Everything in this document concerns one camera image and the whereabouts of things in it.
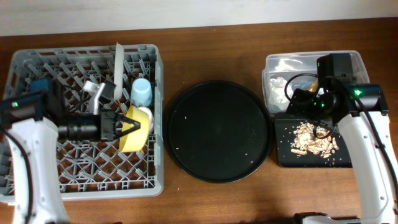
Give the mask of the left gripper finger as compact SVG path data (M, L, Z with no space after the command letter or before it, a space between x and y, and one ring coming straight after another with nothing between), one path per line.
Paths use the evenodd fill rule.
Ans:
M131 119L131 118L128 118L127 116L125 116L125 115L123 115L123 114L119 114L119 113L116 113L116 119L117 119L118 121L121 121L121 122L127 123L127 124L136 124L136 123L137 123L136 120L133 120L133 119Z
M115 139L120 139L124 136L127 136L128 134L133 133L134 131L137 131L140 128L141 128L140 123L136 123L136 124L124 123L122 131L115 133Z

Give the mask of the yellow bowl with food scraps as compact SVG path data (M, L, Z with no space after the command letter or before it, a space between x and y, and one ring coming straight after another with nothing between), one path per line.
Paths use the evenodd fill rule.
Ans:
M131 106L126 117L138 121L140 128L120 138L119 151L123 153L140 151L153 128L152 112L147 107Z

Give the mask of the pink plastic cup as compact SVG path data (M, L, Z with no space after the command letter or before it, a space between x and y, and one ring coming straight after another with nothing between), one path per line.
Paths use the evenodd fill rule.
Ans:
M148 107L144 107L144 106L138 107L138 109L143 111L143 112L145 112L148 115L148 117L149 117L149 132L150 133L153 132L153 130L154 130L154 116L152 114L152 111Z

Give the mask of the blue plastic cup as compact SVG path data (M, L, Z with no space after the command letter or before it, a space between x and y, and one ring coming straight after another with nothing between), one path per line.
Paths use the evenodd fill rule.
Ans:
M152 86L149 80L137 78L132 83L131 102L136 107L149 107L152 103Z

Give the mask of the white tissue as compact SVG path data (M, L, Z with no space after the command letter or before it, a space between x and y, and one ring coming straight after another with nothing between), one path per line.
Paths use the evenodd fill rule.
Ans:
M270 97L269 101L273 105L288 103L288 99L285 96L285 86L287 80L282 77L270 79Z

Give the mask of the grey round plate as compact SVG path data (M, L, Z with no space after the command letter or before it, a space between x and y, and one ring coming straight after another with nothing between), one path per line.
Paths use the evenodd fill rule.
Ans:
M114 63L114 100L119 100L122 97L123 90L123 62L124 62L124 47L116 43L115 63Z

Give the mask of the gold snack wrapper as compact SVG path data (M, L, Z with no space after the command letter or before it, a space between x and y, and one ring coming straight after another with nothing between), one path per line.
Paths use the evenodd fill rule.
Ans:
M310 92L316 92L316 89L318 88L318 80L315 80L309 87L308 91Z

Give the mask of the wooden chopstick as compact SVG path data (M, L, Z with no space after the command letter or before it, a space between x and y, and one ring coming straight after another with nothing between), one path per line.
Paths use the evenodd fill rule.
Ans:
M120 109L122 111L122 114L125 116L127 114L126 106L123 103L121 103L119 100L117 102L118 102L118 105L119 105L119 107L120 107Z

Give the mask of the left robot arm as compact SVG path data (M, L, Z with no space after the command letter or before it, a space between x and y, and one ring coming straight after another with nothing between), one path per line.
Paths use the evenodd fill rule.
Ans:
M143 130L142 121L98 108L100 98L112 98L114 87L85 82L88 113L69 112L65 85L50 78L34 80L27 94L1 102L1 133L12 154L13 223L69 223L60 193L58 140L112 141Z

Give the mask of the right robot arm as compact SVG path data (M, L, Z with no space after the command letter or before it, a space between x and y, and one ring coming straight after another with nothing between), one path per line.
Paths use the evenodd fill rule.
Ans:
M397 159L381 86L358 81L350 54L318 58L315 78L317 89L296 89L286 112L316 123L330 119L345 141L358 183L359 222L397 223Z

